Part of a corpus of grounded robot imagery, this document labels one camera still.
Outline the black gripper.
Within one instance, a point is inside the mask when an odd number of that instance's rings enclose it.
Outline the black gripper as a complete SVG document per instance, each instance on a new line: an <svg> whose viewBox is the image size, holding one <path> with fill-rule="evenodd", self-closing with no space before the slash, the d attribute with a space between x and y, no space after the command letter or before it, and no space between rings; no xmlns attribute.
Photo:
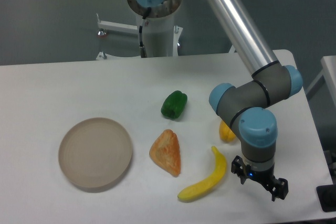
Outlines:
<svg viewBox="0 0 336 224"><path fill-rule="evenodd" d="M253 162L243 156L236 156L231 164L231 173L236 174L240 183L244 184L247 179L253 180L264 186L271 193L271 200L277 198L284 200L288 194L288 181L274 176L274 157L266 162Z"/></svg>

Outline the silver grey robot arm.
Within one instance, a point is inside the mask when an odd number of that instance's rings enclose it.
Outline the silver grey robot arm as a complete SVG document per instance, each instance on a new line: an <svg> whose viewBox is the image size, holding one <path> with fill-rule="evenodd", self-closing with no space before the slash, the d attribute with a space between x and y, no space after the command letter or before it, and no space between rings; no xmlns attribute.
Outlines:
<svg viewBox="0 0 336 224"><path fill-rule="evenodd" d="M301 74L279 62L240 0L206 1L252 77L240 87L220 84L209 96L215 113L241 142L242 155L234 158L231 171L242 183L250 179L261 184L273 199L285 199L288 182L274 176L278 129L269 107L301 90ZM164 37L158 25L148 31L145 22L172 15L180 0L128 0L128 4L140 16L137 34L141 57L171 56L173 41Z"/></svg>

